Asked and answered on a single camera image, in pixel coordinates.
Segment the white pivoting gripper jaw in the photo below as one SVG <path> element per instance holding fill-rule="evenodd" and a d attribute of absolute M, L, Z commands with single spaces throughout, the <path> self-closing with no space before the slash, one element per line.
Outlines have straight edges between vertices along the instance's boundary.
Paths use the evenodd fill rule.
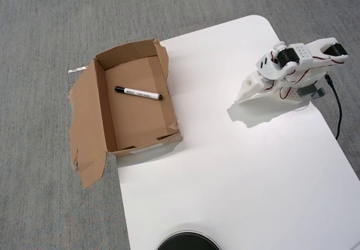
<path fill-rule="evenodd" d="M 269 92 L 260 92 L 260 93 L 254 93 L 252 94 L 252 92 L 239 92 L 238 93 L 238 102 L 239 103 L 243 103 L 249 100 L 254 100 L 254 99 L 258 99 L 258 98 L 263 98 L 263 97 L 269 97 L 274 95 L 275 91 L 269 91 Z"/>

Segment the white fixed gripper jaw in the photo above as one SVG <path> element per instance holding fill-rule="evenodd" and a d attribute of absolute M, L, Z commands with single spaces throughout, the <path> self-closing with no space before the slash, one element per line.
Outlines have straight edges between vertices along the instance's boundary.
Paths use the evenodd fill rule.
<path fill-rule="evenodd" d="M 246 89 L 246 88 L 242 88 L 237 97 L 235 102 L 236 103 L 242 103 L 244 101 L 248 101 L 252 98 L 256 98 L 258 94 L 261 94 L 262 90 L 259 88 L 250 88 L 250 89 Z"/>

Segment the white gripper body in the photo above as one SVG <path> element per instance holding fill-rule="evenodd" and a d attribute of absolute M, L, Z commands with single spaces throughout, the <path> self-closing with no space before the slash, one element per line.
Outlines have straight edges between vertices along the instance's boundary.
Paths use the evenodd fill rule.
<path fill-rule="evenodd" d="M 252 72 L 244 81 L 245 93 L 265 93 L 272 90 L 275 81 L 265 78 L 259 71 Z"/>

